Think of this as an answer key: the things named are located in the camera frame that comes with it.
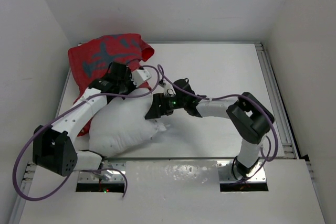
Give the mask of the white pillow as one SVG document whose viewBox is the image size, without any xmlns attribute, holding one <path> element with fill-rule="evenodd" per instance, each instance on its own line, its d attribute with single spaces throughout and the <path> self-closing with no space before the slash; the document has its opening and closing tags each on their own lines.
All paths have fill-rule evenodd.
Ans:
<svg viewBox="0 0 336 224">
<path fill-rule="evenodd" d="M 114 98 L 97 112 L 89 129 L 89 150 L 112 157 L 151 140 L 165 132 L 167 125 L 159 119 L 146 120 L 153 95 L 147 88 L 138 88 L 131 95 L 140 98 Z"/>
</svg>

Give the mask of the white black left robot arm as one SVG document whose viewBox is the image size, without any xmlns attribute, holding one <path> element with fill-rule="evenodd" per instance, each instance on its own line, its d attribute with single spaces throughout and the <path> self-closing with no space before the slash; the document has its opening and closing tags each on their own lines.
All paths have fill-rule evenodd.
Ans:
<svg viewBox="0 0 336 224">
<path fill-rule="evenodd" d="M 111 63 L 105 75 L 92 81 L 70 110 L 50 125 L 35 129 L 33 162 L 63 177 L 73 171 L 97 170 L 102 156 L 77 151 L 75 140 L 92 117 L 117 94 L 127 95 L 134 89 L 130 68 L 122 63 Z"/>
</svg>

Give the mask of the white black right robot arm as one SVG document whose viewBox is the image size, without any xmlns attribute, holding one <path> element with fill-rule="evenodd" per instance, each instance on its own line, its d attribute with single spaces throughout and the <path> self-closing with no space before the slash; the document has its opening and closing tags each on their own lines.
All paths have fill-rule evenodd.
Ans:
<svg viewBox="0 0 336 224">
<path fill-rule="evenodd" d="M 196 95 L 189 80 L 179 79 L 173 83 L 174 94 L 153 95 L 151 107 L 145 119 L 154 120 L 184 109 L 197 118 L 218 117 L 230 119 L 242 137 L 239 154 L 234 158 L 231 174 L 238 182 L 248 179 L 257 166 L 262 140 L 269 131 L 274 131 L 274 116 L 249 92 L 238 96 L 233 103 L 211 100 L 205 95 Z"/>
</svg>

